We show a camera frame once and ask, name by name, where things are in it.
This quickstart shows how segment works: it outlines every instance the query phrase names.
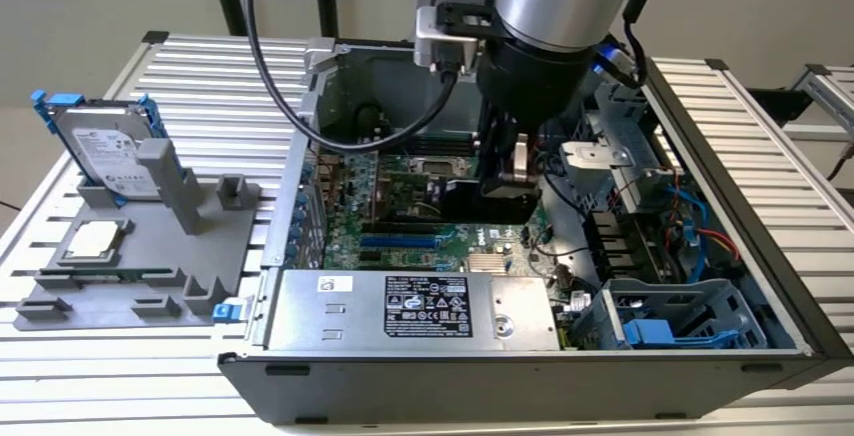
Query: motherboard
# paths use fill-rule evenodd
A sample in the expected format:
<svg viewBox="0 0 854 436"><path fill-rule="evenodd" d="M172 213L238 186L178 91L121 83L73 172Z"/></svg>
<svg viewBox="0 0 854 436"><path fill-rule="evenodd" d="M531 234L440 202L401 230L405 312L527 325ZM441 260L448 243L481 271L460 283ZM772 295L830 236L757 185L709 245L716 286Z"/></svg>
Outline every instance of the motherboard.
<svg viewBox="0 0 854 436"><path fill-rule="evenodd" d="M547 226L541 208L525 225L441 221L431 187L439 178L471 178L473 158L375 153L320 162L325 269L553 274L552 258L532 249Z"/></svg>

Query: connector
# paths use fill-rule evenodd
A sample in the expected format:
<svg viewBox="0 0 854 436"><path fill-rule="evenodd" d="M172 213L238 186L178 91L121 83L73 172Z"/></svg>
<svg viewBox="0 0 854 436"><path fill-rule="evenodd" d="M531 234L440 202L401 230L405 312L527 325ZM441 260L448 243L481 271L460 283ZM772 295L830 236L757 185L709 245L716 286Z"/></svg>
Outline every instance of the connector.
<svg viewBox="0 0 854 436"><path fill-rule="evenodd" d="M465 63L463 46L457 43L440 42L433 45L435 71L440 74L459 73Z"/></svg>

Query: green circuit board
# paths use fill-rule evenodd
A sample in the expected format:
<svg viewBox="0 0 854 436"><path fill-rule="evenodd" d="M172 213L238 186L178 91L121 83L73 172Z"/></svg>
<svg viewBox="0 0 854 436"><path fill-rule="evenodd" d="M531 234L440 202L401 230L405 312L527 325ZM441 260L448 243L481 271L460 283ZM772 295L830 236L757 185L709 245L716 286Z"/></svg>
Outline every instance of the green circuit board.
<svg viewBox="0 0 854 436"><path fill-rule="evenodd" d="M408 237L421 241L428 239L435 242L432 248L363 247L363 236L376 235L363 232L364 223L373 220L372 215L412 216L429 221L435 209L419 195L429 182L431 174L435 175L437 172L443 175L469 177L473 172L473 160L455 157L352 155L347 156L341 163L341 183L337 183L340 191L326 207L325 269L485 271L480 266L485 260L492 268L503 267L503 271L509 275L533 276L552 273L551 258L532 253L531 248L521 244L523 225L435 222L429 223L428 235L379 235ZM388 198L389 201L375 201L377 186L380 192L393 195ZM531 239L545 224L545 213L541 207L537 207L527 224Z"/></svg>

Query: warning label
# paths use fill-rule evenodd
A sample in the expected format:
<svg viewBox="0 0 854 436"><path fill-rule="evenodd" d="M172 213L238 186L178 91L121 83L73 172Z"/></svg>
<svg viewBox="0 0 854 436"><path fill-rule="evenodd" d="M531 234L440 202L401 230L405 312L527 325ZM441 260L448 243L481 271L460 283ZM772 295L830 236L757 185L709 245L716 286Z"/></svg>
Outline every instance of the warning label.
<svg viewBox="0 0 854 436"><path fill-rule="evenodd" d="M385 277L385 334L392 338L471 338L464 277Z"/></svg>
<svg viewBox="0 0 854 436"><path fill-rule="evenodd" d="M150 174L134 159L136 143L114 129L74 128L72 131L85 158L104 186L128 198L157 197Z"/></svg>

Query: white wall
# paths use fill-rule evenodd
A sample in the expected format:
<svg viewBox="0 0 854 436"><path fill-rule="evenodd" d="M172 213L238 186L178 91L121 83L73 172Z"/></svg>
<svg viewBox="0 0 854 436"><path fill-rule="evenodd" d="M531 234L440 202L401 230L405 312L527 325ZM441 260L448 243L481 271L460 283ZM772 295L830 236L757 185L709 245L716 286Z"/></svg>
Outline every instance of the white wall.
<svg viewBox="0 0 854 436"><path fill-rule="evenodd" d="M148 29L225 33L217 0L0 1L0 107L36 87L102 93ZM717 57L747 84L782 86L807 61L854 63L851 1L649 0L636 32L652 55ZM407 37L413 5L339 0L341 35ZM314 0L257 0L257 13L264 36L318 33Z"/></svg>

